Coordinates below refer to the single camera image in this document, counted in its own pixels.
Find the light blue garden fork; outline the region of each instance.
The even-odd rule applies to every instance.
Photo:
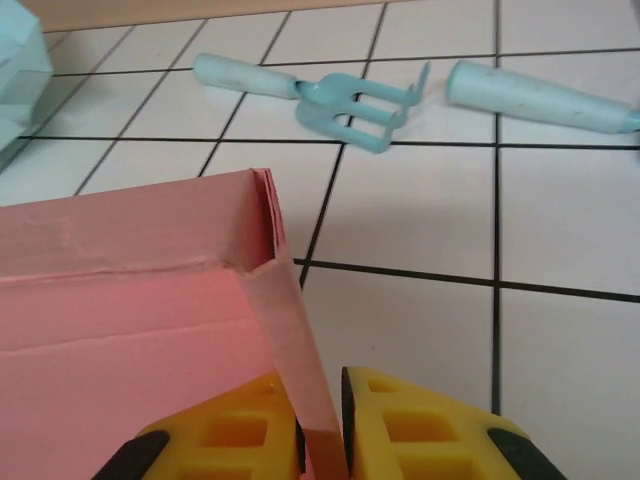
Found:
[[[206,53],[198,55],[193,69],[196,78],[205,85],[300,100],[296,118],[308,129],[373,153],[382,153],[391,144],[393,131],[407,122],[409,108],[420,102],[429,63],[422,68],[418,82],[407,90],[345,73],[332,73],[317,83],[307,82],[287,73]],[[387,112],[365,105],[358,101],[360,94],[397,103],[400,108]],[[377,137],[343,125],[337,120],[342,115],[380,125],[384,127],[384,133]]]

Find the light blue object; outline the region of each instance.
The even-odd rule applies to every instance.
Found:
[[[196,57],[193,70],[196,78],[205,85],[298,99],[296,118],[305,127],[365,150],[382,153],[391,144],[393,131],[407,122],[409,108],[420,102],[429,63],[422,68],[417,84],[407,90],[344,73],[332,73],[317,83],[307,82],[293,75],[206,53]],[[396,112],[387,112],[371,107],[358,102],[358,94],[397,103],[400,108]],[[384,127],[384,133],[377,137],[345,126],[337,121],[341,115],[352,115],[380,125]]]
[[[596,132],[640,130],[640,111],[630,105],[466,60],[451,71],[447,99],[465,107]]]
[[[38,18],[15,0],[0,0],[0,151],[31,126],[52,73]]]

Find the garden tool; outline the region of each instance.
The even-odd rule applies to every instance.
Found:
[[[308,82],[287,73],[206,53],[196,57],[193,69],[196,78],[205,85],[300,100],[296,118],[303,126],[327,137],[381,153],[389,147],[393,131],[407,122],[409,108],[420,102],[429,63],[422,68],[418,82],[406,90],[345,73],[332,73],[317,83]],[[358,101],[361,94],[396,103],[400,108],[388,112],[365,105]],[[377,137],[343,125],[337,120],[342,115],[380,125],[384,133]]]
[[[447,82],[454,104],[602,133],[640,130],[640,110],[626,103],[504,69],[459,61]]]

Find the cardboard box flap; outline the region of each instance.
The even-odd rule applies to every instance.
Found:
[[[262,185],[256,190],[266,195],[262,205],[270,209],[277,254],[255,270],[245,272],[240,280],[304,431],[315,478],[347,480],[349,472],[340,426],[293,264],[279,261],[288,252],[282,251],[287,244],[273,179],[266,170],[256,171],[255,175]]]
[[[261,241],[272,226],[256,222],[256,202],[269,198],[257,186],[254,172],[242,171],[0,208],[0,283],[225,263],[251,269],[275,243]],[[245,224],[240,243],[237,222]]]

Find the light blue handle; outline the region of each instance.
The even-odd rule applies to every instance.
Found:
[[[627,104],[466,60],[451,71],[447,99],[466,107],[603,133],[640,128],[638,111]]]
[[[298,79],[293,75],[239,60],[201,53],[193,62],[193,71],[205,85],[287,99],[298,98]]]

